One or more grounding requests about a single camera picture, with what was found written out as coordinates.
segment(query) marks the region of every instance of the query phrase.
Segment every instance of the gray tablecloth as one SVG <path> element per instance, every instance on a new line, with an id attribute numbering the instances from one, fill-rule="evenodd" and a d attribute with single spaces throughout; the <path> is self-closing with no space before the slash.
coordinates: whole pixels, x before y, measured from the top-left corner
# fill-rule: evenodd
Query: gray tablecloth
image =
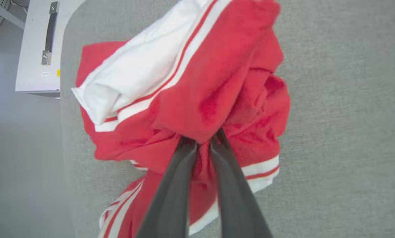
<path id="1" fill-rule="evenodd" d="M 64 160 L 78 238 L 141 176 L 96 161 L 74 86 L 83 45 L 123 41 L 174 0 L 87 0 L 66 27 Z M 291 113 L 281 172 L 256 198 L 276 238 L 395 238 L 395 0 L 281 0 L 276 32 Z M 218 220 L 194 237 L 217 237 Z"/>

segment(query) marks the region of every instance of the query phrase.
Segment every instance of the gray fabric surface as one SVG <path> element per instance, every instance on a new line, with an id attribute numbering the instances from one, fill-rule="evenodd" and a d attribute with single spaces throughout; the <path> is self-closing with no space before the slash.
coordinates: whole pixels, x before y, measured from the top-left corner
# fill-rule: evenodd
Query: gray fabric surface
<path id="1" fill-rule="evenodd" d="M 76 236 L 141 173 L 93 158 L 74 86 L 81 47 L 125 40 L 175 0 L 87 0 L 64 35 L 64 160 Z M 276 238 L 395 238 L 395 0 L 281 0 L 291 113 L 281 172 L 256 198 Z M 217 237 L 217 220 L 193 237 Z"/>

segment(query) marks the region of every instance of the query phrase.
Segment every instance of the red cloth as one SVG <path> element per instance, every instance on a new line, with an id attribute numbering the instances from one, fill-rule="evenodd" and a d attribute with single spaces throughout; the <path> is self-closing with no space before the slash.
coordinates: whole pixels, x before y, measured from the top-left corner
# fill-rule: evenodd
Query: red cloth
<path id="1" fill-rule="evenodd" d="M 96 132 L 81 109 L 85 130 L 97 147 L 97 159 L 135 160 L 149 169 L 138 199 L 122 221 L 119 237 L 134 237 L 181 135 L 200 144 L 190 190 L 191 224 L 216 199 L 208 140 L 221 126 L 240 166 L 279 154 L 277 137 L 285 130 L 290 100 L 285 83 L 273 75 L 283 60 L 272 30 L 278 13 L 279 6 L 273 1 L 232 1 L 178 83 L 161 91 L 147 110 L 122 121 L 115 131 Z M 85 46 L 76 86 L 123 44 Z"/>

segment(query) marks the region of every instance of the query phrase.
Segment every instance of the gray floor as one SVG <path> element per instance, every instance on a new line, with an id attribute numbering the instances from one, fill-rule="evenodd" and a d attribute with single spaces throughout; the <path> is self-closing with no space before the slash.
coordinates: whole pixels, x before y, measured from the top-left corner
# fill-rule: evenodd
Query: gray floor
<path id="1" fill-rule="evenodd" d="M 19 18 L 19 7 L 10 11 Z M 0 26 L 0 238 L 73 237 L 60 102 L 15 93 L 22 30 Z"/>

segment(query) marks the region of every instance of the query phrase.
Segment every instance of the red and white garment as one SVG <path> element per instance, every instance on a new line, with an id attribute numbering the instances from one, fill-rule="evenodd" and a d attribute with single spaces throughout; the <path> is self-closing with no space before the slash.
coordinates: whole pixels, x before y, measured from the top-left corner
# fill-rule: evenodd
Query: red and white garment
<path id="1" fill-rule="evenodd" d="M 279 171 L 290 100 L 273 0 L 181 0 L 127 42 L 85 46 L 73 92 L 100 160 L 147 170 L 102 214 L 99 238 L 133 238 L 184 135 L 199 143 L 190 234 L 217 215 L 208 141 L 223 127 L 253 192 Z"/>

